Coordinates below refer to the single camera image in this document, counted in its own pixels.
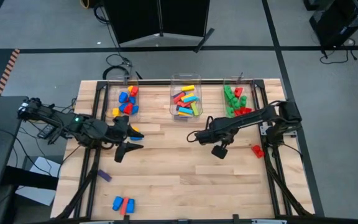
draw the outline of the table leg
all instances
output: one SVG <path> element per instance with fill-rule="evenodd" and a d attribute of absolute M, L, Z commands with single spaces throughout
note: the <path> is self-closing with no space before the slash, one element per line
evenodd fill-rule
<path fill-rule="evenodd" d="M 41 189 L 56 190 L 58 181 L 59 178 L 57 177 L 7 166 L 1 184 L 23 185 Z"/>

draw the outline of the clear plastic bin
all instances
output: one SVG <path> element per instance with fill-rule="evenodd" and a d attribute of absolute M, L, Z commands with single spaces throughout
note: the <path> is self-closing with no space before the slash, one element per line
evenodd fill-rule
<path fill-rule="evenodd" d="M 234 92 L 234 89 L 236 88 L 242 88 L 242 96 L 246 96 L 247 97 L 247 105 L 250 102 L 250 100 L 252 100 L 252 92 L 251 92 L 251 86 L 250 83 L 252 82 L 252 80 L 250 79 L 246 79 L 243 76 L 231 76 L 231 77 L 227 77 L 223 80 L 223 86 L 222 86 L 222 94 L 223 94 L 223 111 L 225 116 L 230 117 L 229 114 L 227 113 L 227 107 L 229 106 L 227 101 L 226 101 L 226 97 L 224 96 L 224 86 L 228 85 L 231 87 L 231 90 Z"/>
<path fill-rule="evenodd" d="M 134 75 L 121 75 L 121 76 L 114 76 L 107 80 L 109 83 L 109 105 L 108 105 L 108 112 L 109 116 L 112 116 L 112 109 L 118 108 L 122 105 L 119 102 L 119 95 L 122 92 L 126 92 L 129 95 L 128 87 L 136 86 L 139 87 L 139 80 Z M 128 115 L 120 111 L 120 116 L 128 115 L 129 121 L 138 121 L 140 116 L 140 101 L 139 101 L 139 94 L 140 89 L 136 95 L 136 103 L 135 105 L 139 106 L 139 111 L 134 115 Z"/>
<path fill-rule="evenodd" d="M 191 118 L 182 118 L 178 115 L 177 104 L 173 102 L 173 95 L 181 92 L 181 88 L 188 85 L 194 85 L 195 89 L 186 91 L 186 94 L 194 93 L 198 97 L 196 102 L 198 116 Z M 174 74 L 171 77 L 171 95 L 170 95 L 170 112 L 175 120 L 192 120 L 198 118 L 203 113 L 203 98 L 201 95 L 201 76 L 198 74 Z"/>

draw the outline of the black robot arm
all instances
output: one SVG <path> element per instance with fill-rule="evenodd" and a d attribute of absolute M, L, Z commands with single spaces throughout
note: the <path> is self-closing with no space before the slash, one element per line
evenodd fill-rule
<path fill-rule="evenodd" d="M 266 130 L 267 141 L 270 145 L 279 146 L 283 144 L 283 134 L 294 131 L 300 127 L 302 118 L 299 114 L 295 102 L 274 101 L 267 107 L 244 114 L 235 118 L 216 118 L 209 117 L 206 128 L 202 131 L 193 131 L 195 140 L 200 144 L 216 143 L 221 141 L 220 146 L 215 146 L 212 154 L 224 159 L 227 154 L 226 146 L 234 142 L 234 136 L 239 129 L 263 122 L 274 122 L 275 124 Z"/>
<path fill-rule="evenodd" d="M 94 119 L 90 115 L 63 113 L 55 110 L 55 105 L 45 106 L 38 98 L 25 100 L 17 111 L 19 119 L 24 121 L 43 121 L 56 127 L 48 141 L 53 144 L 59 136 L 73 136 L 78 144 L 84 147 L 111 149 L 118 146 L 115 161 L 121 162 L 126 152 L 141 149 L 143 146 L 124 142 L 127 137 L 144 137 L 129 124 L 128 116 L 118 116 L 113 119 L 114 125 L 109 126 L 104 121 Z M 111 144 L 102 146 L 102 142 Z"/>

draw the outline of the white paper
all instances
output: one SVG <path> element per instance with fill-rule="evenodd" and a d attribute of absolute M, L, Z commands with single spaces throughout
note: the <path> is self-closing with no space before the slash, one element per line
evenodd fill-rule
<path fill-rule="evenodd" d="M 51 169 L 47 163 L 47 159 L 45 159 L 43 157 L 38 157 L 34 163 L 39 168 L 46 170 L 48 172 L 50 169 L 50 174 L 54 177 L 57 177 L 57 172 L 59 170 L 60 164 L 57 164 L 56 162 L 53 162 L 50 160 L 48 160 L 48 162 L 52 166 Z M 34 165 L 31 167 L 30 171 L 38 173 L 38 174 L 49 175 L 46 172 L 36 168 Z M 16 194 L 49 206 L 52 204 L 52 201 L 55 198 L 56 191 L 55 190 L 47 190 L 47 189 L 38 189 L 35 187 L 23 187 L 20 190 L 16 190 Z"/>

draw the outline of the wooden tabletop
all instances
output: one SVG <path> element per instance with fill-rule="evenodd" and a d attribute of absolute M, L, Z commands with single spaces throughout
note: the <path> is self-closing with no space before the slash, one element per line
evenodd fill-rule
<path fill-rule="evenodd" d="M 279 79 L 266 79 L 268 100 L 284 100 Z M 76 113 L 91 114 L 97 81 L 82 81 Z M 115 149 L 102 151 L 99 168 L 112 176 L 111 182 L 98 177 L 92 220 L 122 220 L 112 210 L 116 196 L 135 199 L 131 220 L 273 218 L 269 185 L 263 159 L 256 158 L 253 145 L 260 145 L 258 126 L 241 129 L 225 159 L 211 154 L 212 144 L 188 143 L 186 136 L 205 128 L 206 118 L 224 116 L 222 85 L 203 85 L 203 114 L 189 123 L 174 121 L 169 112 L 170 86 L 139 87 L 139 120 L 131 125 L 145 138 L 137 141 L 143 149 L 129 152 L 122 163 L 114 162 Z M 254 107 L 250 86 L 244 85 L 247 107 Z M 109 98 L 108 116 L 117 99 Z M 99 102 L 99 114 L 103 94 Z M 298 148 L 296 138 L 285 136 L 285 143 Z M 77 147 L 69 140 L 65 157 Z M 305 172 L 297 152 L 279 148 L 288 188 L 307 211 L 314 213 Z M 51 217 L 57 216 L 77 191 L 84 148 L 66 160 L 61 170 Z M 280 189 L 276 185 L 280 212 L 285 213 Z M 83 198 L 85 215 L 88 192 Z"/>

